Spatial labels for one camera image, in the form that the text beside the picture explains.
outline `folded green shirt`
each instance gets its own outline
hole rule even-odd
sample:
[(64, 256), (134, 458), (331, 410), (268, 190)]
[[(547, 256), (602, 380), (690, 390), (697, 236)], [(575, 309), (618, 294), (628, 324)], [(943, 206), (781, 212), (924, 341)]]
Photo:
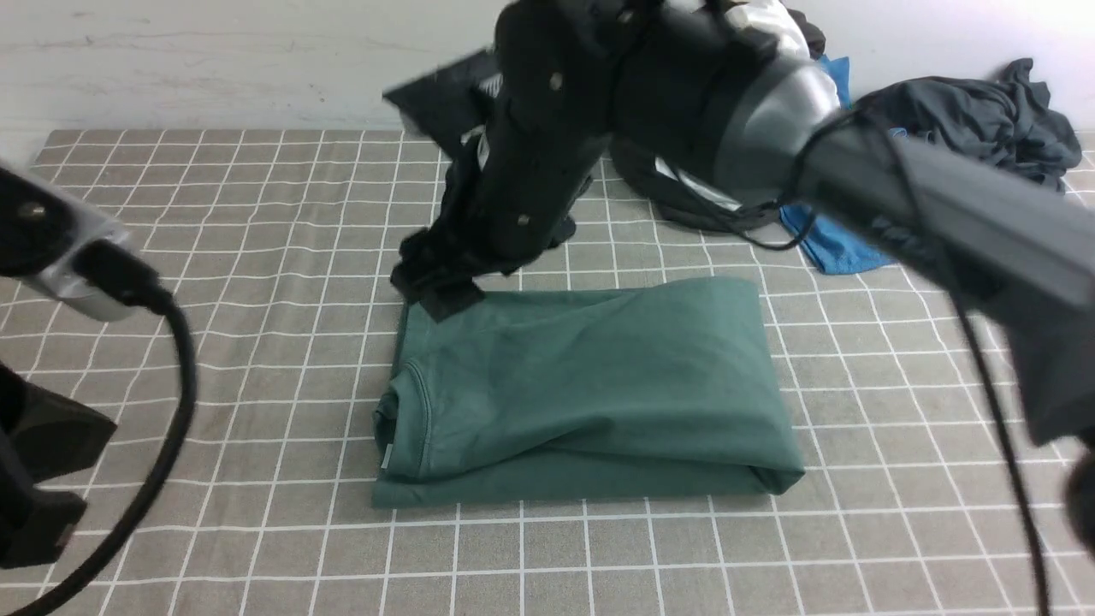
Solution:
[(488, 292), (405, 311), (377, 508), (780, 495), (804, 474), (756, 286)]

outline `black mount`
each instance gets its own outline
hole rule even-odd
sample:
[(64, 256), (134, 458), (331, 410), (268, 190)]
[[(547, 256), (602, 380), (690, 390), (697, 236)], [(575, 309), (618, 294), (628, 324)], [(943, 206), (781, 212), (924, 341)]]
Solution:
[(88, 504), (35, 484), (94, 466), (115, 429), (0, 365), (0, 569), (60, 558)]

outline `black cable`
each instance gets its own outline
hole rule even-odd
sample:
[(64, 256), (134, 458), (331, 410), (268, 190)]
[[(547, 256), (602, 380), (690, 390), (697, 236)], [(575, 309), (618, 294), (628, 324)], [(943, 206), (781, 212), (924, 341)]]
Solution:
[(938, 265), (943, 287), (950, 297), (950, 303), (954, 305), (954, 311), (958, 316), (958, 323), (966, 337), (966, 342), (969, 346), (970, 353), (973, 356), (977, 373), (981, 380), (986, 400), (989, 406), (989, 414), (992, 416), (992, 421), (995, 425), (996, 441), (1000, 444), (1004, 464), (1007, 467), (1012, 492), (1014, 493), (1015, 501), (1018, 504), (1023, 532), (1026, 535), (1027, 548), (1030, 551), (1030, 565), (1034, 570), (1038, 613), (1044, 616), (1049, 616), (1050, 594), (1049, 577), (1046, 573), (1046, 556), (1042, 549), (1041, 539), (1038, 535), (1037, 525), (1034, 521), (1034, 514), (1030, 511), (1030, 498), (1026, 488), (1026, 481), (1024, 481), (1023, 474), (1019, 470), (1018, 458), (1015, 455), (1015, 448), (1012, 444), (1012, 438), (1007, 431), (1007, 425), (1004, 421), (1004, 414), (1001, 409), (1000, 397), (996, 394), (996, 388), (993, 386), (992, 375), (989, 372), (988, 362), (984, 360), (981, 341), (969, 319), (969, 306), (967, 305), (966, 299), (961, 293), (960, 286), (958, 283), (958, 276), (955, 274), (954, 264), (950, 261), (950, 256), (947, 253), (943, 241), (935, 233), (932, 228), (931, 220), (929, 220), (923, 207), (921, 207), (920, 195), (912, 183), (909, 168), (904, 163), (904, 159), (901, 156), (900, 150), (894, 143), (894, 139), (889, 136), (889, 128), (865, 111), (858, 111), (854, 113), (853, 116), (856, 124), (865, 126), (865, 135), (873, 133), (877, 140), (883, 142), (890, 160), (894, 163), (898, 181), (901, 184), (901, 190), (904, 193), (906, 198), (909, 201), (909, 207), (917, 219), (917, 224), (922, 239), (927, 248), (933, 253), (935, 261)]
[[(719, 0), (704, 0), (704, 9), (708, 12), (712, 19), (722, 26), (726, 25), (727, 21), (724, 19)], [(823, 136), (829, 135), (831, 131), (845, 126), (849, 121), (853, 121), (857, 125), (864, 127), (864, 136), (874, 135), (876, 139), (883, 142), (884, 148), (894, 163), (894, 167), (897, 172), (898, 181), (901, 184), (901, 190), (904, 193), (906, 198), (909, 201), (909, 207), (912, 210), (913, 217), (917, 219), (917, 225), (923, 236), (924, 243), (929, 251), (933, 253), (935, 261), (938, 264), (938, 272), (942, 277), (942, 282), (947, 294), (950, 297), (950, 303), (954, 306), (955, 314), (958, 317), (958, 323), (961, 327), (963, 335), (966, 337), (966, 342), (969, 346), (970, 353), (973, 356), (973, 362), (977, 367), (977, 373), (981, 380), (981, 386), (984, 391), (986, 402), (989, 406), (989, 414), (992, 416), (993, 425), (996, 431), (996, 442), (1000, 445), (1001, 454), (1004, 458), (1004, 464), (1007, 467), (1007, 475), (1012, 486), (1012, 492), (1015, 496), (1015, 501), (1018, 504), (1019, 518), (1023, 525), (1023, 532), (1026, 535), (1027, 548), (1030, 553), (1030, 566), (1034, 570), (1035, 578), (1035, 592), (1037, 593), (1038, 602), (1038, 613), (1042, 616), (1049, 616), (1050, 614), (1050, 593), (1049, 593), (1049, 577), (1046, 572), (1046, 555), (1042, 549), (1041, 538), (1038, 535), (1038, 527), (1034, 521), (1034, 514), (1030, 511), (1030, 498), (1026, 488), (1026, 481), (1023, 479), (1023, 473), (1019, 470), (1018, 458), (1015, 455), (1015, 448), (1012, 444), (1011, 434), (1007, 431), (1007, 423), (1004, 420), (1004, 414), (1000, 405), (1000, 397), (996, 394), (996, 388), (992, 383), (992, 375), (989, 372), (988, 362), (984, 360), (984, 352), (981, 348), (981, 341), (977, 336), (977, 332), (973, 329), (973, 325), (969, 321), (969, 306), (966, 304), (966, 300), (961, 294), (961, 287), (958, 282), (958, 276), (955, 274), (954, 264), (950, 261), (950, 255), (947, 253), (943, 241), (935, 233), (932, 228), (931, 220), (924, 212), (923, 207), (920, 202), (920, 194), (917, 190), (915, 185), (912, 183), (909, 176), (908, 165), (904, 163), (904, 159), (901, 155), (900, 150), (894, 143), (894, 139), (889, 136), (889, 128), (883, 124), (879, 119), (872, 116), (869, 112), (865, 108), (860, 107), (851, 113), (842, 114), (835, 119), (829, 121), (817, 130), (810, 140), (803, 148), (803, 151), (795, 160), (795, 168), (792, 172), (791, 187), (788, 188), (786, 196), (793, 197), (797, 195), (798, 184), (802, 178), (803, 168), (805, 167), (806, 160), (809, 158), (809, 153), (812, 146), (820, 140)], [(673, 170), (677, 175), (677, 179), (680, 181), (680, 174)], [(690, 194), (693, 195), (694, 200), (702, 201), (706, 204), (706, 199), (700, 198), (691, 191), (691, 188), (683, 184), (685, 188), (689, 188)], [(781, 202), (787, 202), (783, 198), (780, 199)], [(809, 222), (806, 226), (806, 231), (814, 225), (816, 214), (811, 216)], [(764, 247), (763, 244), (748, 237), (744, 233), (738, 233), (739, 236), (752, 243), (754, 245), (760, 245)], [(799, 233), (795, 240), (792, 240), (786, 248), (794, 247), (805, 239), (806, 233)]]
[(171, 475), (186, 442), (197, 404), (197, 364), (186, 316), (169, 291), (160, 287), (154, 269), (114, 244), (92, 244), (73, 268), (115, 299), (141, 305), (164, 317), (178, 357), (178, 407), (168, 427), (160, 453), (145, 484), (118, 523), (72, 573), (41, 597), (9, 616), (47, 616), (85, 589), (122, 551), (137, 526), (148, 515)]
[[(684, 194), (688, 195), (689, 199), (693, 201), (696, 205), (696, 207), (700, 208), (699, 213), (710, 220), (708, 224), (710, 228), (715, 229), (715, 232), (737, 235), (738, 237), (741, 237), (746, 242), (756, 245), (757, 247), (762, 247), (764, 249), (774, 249), (776, 252), (793, 249), (795, 247), (798, 247), (799, 244), (806, 241), (806, 237), (810, 234), (810, 231), (814, 230), (814, 223), (817, 222), (818, 218), (817, 213), (810, 212), (809, 217), (806, 219), (806, 224), (803, 226), (800, 231), (798, 231), (798, 234), (796, 234), (791, 241), (783, 244), (764, 243), (760, 240), (751, 237), (748, 232), (746, 232), (744, 229), (735, 224), (735, 221), (729, 216), (729, 212), (724, 210), (718, 205), (715, 205), (714, 202), (711, 202), (706, 198), (696, 194), (696, 191), (692, 189), (692, 186), (689, 186), (681, 177), (680, 170), (677, 168), (677, 166), (670, 165), (669, 171), (673, 174), (673, 178), (677, 179), (677, 182), (681, 185), (681, 188), (683, 188)], [(780, 200), (769, 205), (768, 207), (780, 208), (783, 206), (783, 202), (784, 199), (781, 198)]]

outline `gray fabric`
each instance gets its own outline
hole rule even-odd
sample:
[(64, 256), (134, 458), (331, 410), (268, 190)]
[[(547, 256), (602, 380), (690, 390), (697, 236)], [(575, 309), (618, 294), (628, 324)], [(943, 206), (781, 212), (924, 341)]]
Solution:
[(1069, 118), (1049, 108), (1049, 85), (1030, 81), (1033, 68), (1024, 58), (995, 81), (913, 79), (856, 105), (910, 135), (1064, 191), (1062, 177), (1083, 160), (1083, 149)]
[[(1082, 138), (1091, 159), (1095, 132)], [(1083, 168), (1069, 199), (1095, 207), (1095, 164)], [(960, 336), (914, 274), (821, 276), (799, 254), (681, 231), (606, 161), (573, 242), (484, 286), (754, 280), (806, 477), (776, 498), (377, 511), (371, 420), (402, 310), (387, 271), (436, 214), (436, 147), (376, 130), (62, 130), (34, 171), (129, 225), (177, 290), (201, 363), (201, 407), (160, 503), (59, 615), (511, 616), (522, 602), (527, 616), (1030, 614)], [(119, 419), (96, 472), (49, 483), (91, 509), (57, 567), (0, 571), (8, 614), (71, 571), (132, 497), (174, 407), (175, 359), (159, 319), (104, 329), (0, 279), (0, 360)], [(990, 362), (1011, 381), (1000, 351)], [(1091, 616), (1095, 566), (1060, 509), (1079, 450), (1034, 450), (1013, 428), (1058, 612)]]

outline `shirt tag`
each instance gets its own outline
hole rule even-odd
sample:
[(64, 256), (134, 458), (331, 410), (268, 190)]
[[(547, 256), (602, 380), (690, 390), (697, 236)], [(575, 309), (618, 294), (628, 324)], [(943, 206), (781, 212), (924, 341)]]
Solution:
[(388, 470), (388, 463), (392, 461), (392, 445), (384, 449), (384, 461), (380, 463), (380, 470)]

